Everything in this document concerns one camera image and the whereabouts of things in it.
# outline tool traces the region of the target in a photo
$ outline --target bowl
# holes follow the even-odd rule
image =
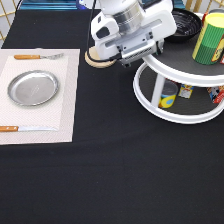
[[[193,12],[174,8],[172,15],[177,25],[177,31],[175,34],[165,38],[166,41],[172,43],[184,42],[190,40],[201,31],[201,19]]]

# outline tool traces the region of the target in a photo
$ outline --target placemat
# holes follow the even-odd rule
[[[57,60],[17,61],[15,54],[54,55]],[[0,51],[0,125],[49,126],[58,131],[0,133],[0,144],[71,142],[73,134],[79,50],[1,50]],[[16,105],[7,96],[7,86],[17,75],[30,70],[47,70],[56,75],[60,89],[47,103],[33,107]]]

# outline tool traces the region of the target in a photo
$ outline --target knife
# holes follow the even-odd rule
[[[0,132],[17,131],[57,131],[57,129],[42,126],[0,126]]]
[[[14,55],[14,58],[17,60],[26,60],[26,59],[50,59],[50,60],[55,60],[58,58],[63,57],[64,54],[56,54],[52,56],[40,56],[40,55]]]

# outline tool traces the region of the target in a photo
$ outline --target metal plate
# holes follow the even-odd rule
[[[58,88],[58,80],[52,73],[35,70],[13,79],[8,87],[8,95],[19,105],[35,106],[50,100]]]

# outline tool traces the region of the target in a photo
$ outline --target yellow can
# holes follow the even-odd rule
[[[201,64],[215,64],[220,59],[223,49],[224,14],[211,13],[205,17],[193,58]]]

